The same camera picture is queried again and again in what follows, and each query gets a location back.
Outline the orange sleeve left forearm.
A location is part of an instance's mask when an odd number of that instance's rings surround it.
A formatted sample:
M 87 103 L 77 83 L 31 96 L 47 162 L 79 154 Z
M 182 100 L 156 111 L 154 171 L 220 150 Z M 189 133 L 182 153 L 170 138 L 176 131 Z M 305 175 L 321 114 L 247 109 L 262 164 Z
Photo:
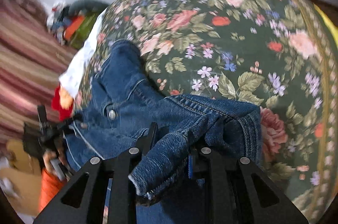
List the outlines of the orange sleeve left forearm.
M 66 180 L 61 181 L 57 176 L 47 172 L 46 168 L 42 170 L 39 212 L 43 211 L 43 209 L 58 194 L 60 189 L 62 189 L 66 183 Z

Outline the left hand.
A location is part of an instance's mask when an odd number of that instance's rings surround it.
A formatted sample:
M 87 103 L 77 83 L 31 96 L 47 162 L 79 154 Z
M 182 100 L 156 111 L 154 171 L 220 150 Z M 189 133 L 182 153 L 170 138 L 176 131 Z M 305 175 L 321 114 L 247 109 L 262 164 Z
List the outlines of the left hand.
M 60 172 L 57 171 L 55 168 L 56 163 L 60 163 L 63 166 L 67 167 L 68 162 L 66 159 L 66 156 L 64 154 L 64 150 L 62 147 L 57 148 L 58 152 L 52 151 L 50 149 L 47 149 L 43 154 L 43 161 L 45 164 L 46 172 L 48 172 L 51 175 L 56 176 L 57 178 L 60 178 Z

